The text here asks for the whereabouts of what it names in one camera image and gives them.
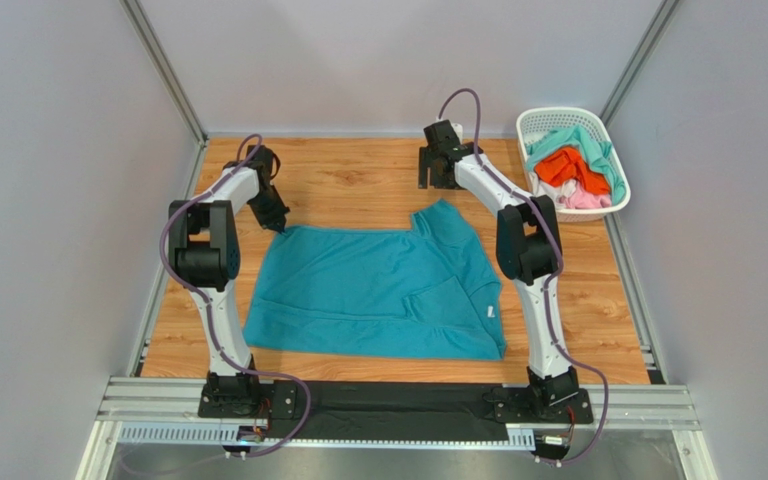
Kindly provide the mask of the teal t shirt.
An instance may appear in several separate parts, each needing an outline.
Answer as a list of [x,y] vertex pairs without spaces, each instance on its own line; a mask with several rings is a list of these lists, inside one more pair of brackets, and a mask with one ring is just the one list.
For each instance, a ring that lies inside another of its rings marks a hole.
[[298,225],[277,235],[243,335],[273,350],[499,361],[501,290],[475,230],[440,200],[405,230]]

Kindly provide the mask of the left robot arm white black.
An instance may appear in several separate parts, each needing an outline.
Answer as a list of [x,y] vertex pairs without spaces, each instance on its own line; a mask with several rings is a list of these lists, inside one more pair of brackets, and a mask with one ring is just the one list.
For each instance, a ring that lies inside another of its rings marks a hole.
[[284,232],[290,209],[274,184],[279,169],[270,148],[241,145],[206,191],[170,203],[160,234],[163,266],[190,292],[207,335],[210,363],[203,397],[209,406],[235,402],[252,408],[260,401],[260,378],[235,303],[241,267],[235,217],[247,207],[263,229]]

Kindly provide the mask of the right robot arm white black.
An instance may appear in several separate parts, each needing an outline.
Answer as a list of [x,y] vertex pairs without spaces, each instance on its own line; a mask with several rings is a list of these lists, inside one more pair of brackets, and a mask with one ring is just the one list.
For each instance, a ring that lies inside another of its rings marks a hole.
[[448,120],[423,129],[419,187],[464,189],[496,217],[497,264],[521,302],[529,341],[529,390],[547,408],[575,396],[578,374],[563,338],[558,276],[563,267],[554,202],[535,197],[501,173]]

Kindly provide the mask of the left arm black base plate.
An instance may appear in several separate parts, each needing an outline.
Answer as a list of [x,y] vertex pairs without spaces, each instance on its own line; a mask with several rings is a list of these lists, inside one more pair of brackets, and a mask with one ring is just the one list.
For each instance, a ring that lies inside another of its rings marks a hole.
[[258,376],[209,373],[200,394],[201,418],[278,419],[298,418],[306,397],[290,380],[261,381]]

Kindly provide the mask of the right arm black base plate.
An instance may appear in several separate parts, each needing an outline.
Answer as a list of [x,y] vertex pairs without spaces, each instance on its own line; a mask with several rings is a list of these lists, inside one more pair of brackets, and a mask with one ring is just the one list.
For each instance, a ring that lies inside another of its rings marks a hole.
[[483,395],[499,423],[575,424],[595,422],[591,400],[585,389],[575,395],[545,404],[531,387],[494,387]]

